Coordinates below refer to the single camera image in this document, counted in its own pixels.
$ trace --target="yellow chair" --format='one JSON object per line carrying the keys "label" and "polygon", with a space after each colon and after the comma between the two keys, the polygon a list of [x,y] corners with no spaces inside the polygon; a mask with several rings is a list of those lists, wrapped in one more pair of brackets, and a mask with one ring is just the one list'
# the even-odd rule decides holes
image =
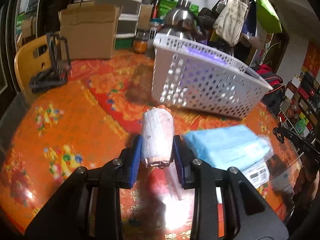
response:
{"label": "yellow chair", "polygon": [[[46,51],[38,56],[38,48],[45,46]],[[32,76],[51,67],[47,37],[41,36],[23,45],[14,58],[14,70],[21,91],[29,87]]]}

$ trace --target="stainless steel kettle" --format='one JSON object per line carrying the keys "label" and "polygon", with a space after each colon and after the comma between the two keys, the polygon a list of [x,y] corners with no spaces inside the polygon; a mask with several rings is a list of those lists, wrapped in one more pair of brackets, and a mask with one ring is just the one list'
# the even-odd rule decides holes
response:
{"label": "stainless steel kettle", "polygon": [[196,20],[200,29],[205,33],[203,25],[198,17],[190,10],[191,2],[189,0],[179,0],[175,8],[171,9],[164,19],[164,26],[159,33],[178,36],[180,39],[194,40],[194,21]]}

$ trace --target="table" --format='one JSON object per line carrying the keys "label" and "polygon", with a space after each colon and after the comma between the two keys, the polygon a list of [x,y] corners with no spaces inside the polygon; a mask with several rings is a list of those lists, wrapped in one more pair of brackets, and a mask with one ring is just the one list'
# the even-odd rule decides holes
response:
{"label": "table", "polygon": [[[151,58],[120,50],[108,61],[74,61],[62,87],[19,95],[1,120],[1,134],[8,132],[1,143],[0,205],[20,232],[74,169],[103,166],[140,133],[143,113],[156,105],[152,73]],[[288,140],[280,144],[272,134],[277,120],[266,106],[259,103],[242,120],[178,108],[172,116],[175,134],[244,124],[268,137],[275,152],[270,181],[257,190],[282,220],[287,217],[301,162]],[[194,194],[185,192],[179,201],[164,170],[140,166],[134,188],[120,194],[124,239],[190,238]]]}

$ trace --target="white plastic basket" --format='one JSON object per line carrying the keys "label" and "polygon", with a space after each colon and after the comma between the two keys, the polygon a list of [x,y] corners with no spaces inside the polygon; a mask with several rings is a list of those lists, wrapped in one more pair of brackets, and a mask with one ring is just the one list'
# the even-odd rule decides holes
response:
{"label": "white plastic basket", "polygon": [[195,41],[157,33],[152,97],[165,105],[245,117],[272,90],[240,60]]}

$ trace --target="rolled white towel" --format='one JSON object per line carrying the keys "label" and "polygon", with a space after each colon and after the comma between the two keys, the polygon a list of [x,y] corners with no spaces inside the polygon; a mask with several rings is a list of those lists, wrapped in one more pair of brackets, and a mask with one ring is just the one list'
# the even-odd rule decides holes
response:
{"label": "rolled white towel", "polygon": [[141,160],[145,166],[163,169],[172,162],[174,136],[172,115],[165,109],[153,108],[144,113]]}

